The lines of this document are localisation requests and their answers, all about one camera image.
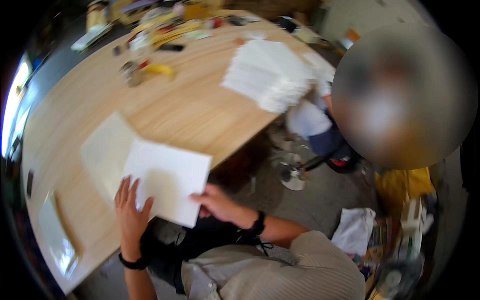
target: stack of papers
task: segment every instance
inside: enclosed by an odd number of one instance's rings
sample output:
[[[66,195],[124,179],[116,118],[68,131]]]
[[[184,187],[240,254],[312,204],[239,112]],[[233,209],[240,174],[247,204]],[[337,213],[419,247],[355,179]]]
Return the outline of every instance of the stack of papers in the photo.
[[[251,40],[237,49],[221,86],[282,113],[310,89],[312,71],[281,42]]]
[[[200,205],[189,199],[203,193],[211,156],[142,139],[115,112],[81,147],[82,163],[99,193],[113,208],[121,179],[140,178],[136,208],[155,197],[151,216],[193,228]]]

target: light wood table surface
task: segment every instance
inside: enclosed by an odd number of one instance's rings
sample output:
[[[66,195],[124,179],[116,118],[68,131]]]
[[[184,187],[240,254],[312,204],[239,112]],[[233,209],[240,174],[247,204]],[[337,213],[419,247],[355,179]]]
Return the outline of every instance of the light wood table surface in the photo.
[[[235,11],[238,16],[253,15]],[[31,114],[24,131],[23,180],[34,172],[26,204],[33,231],[64,293],[71,292],[120,247],[115,211],[101,198],[80,159],[80,146],[112,112],[119,111],[143,138],[213,156],[216,167],[270,124],[278,115],[230,90],[222,81],[242,32],[263,31],[270,40],[288,44],[296,54],[314,52],[269,21],[246,26],[224,25],[201,40],[174,40],[182,52],[157,52],[153,62],[172,66],[175,80],[149,75],[129,88],[120,67],[130,59],[112,55],[128,35],[90,55],[66,74]],[[60,220],[80,261],[65,279],[44,243],[38,212],[49,190],[55,190]]]

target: black bracelet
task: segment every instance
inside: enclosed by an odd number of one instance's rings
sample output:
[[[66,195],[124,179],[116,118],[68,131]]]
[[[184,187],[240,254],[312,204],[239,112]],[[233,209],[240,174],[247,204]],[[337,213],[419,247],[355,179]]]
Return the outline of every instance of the black bracelet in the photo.
[[[265,229],[265,212],[259,210],[258,211],[258,219],[253,223],[252,228],[249,231],[252,232],[254,236],[259,236]]]
[[[137,261],[134,262],[134,263],[127,262],[126,260],[123,259],[123,256],[121,255],[121,252],[119,253],[119,259],[120,259],[120,262],[122,263],[122,265],[124,265],[126,268],[132,269],[132,270],[144,270],[146,267],[148,267],[148,265],[152,261],[151,257],[142,256],[139,259],[137,259]]]

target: beige shirt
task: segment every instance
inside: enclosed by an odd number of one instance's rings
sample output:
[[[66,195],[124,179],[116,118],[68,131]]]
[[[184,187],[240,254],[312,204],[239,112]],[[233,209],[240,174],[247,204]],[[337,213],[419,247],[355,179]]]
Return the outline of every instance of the beige shirt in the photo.
[[[228,245],[183,262],[190,300],[364,299],[365,279],[355,264],[319,231],[296,238],[295,264],[266,257],[253,246]]]

